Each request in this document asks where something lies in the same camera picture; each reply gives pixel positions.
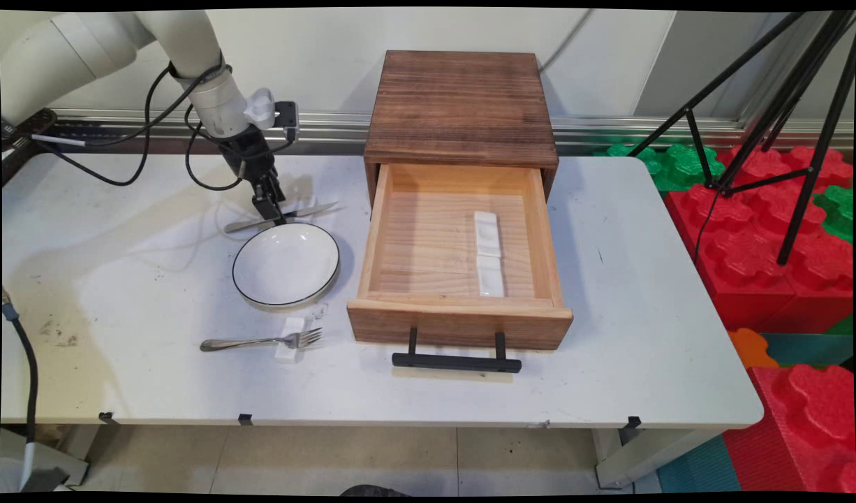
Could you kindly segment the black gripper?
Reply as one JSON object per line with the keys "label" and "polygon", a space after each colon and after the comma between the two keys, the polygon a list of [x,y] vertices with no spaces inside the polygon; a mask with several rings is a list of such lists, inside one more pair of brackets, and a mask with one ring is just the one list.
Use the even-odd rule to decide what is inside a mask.
{"label": "black gripper", "polygon": [[246,128],[242,133],[219,138],[219,150],[227,165],[240,181],[252,184],[252,203],[263,220],[283,224],[281,203],[285,196],[274,167],[274,153],[259,128]]}

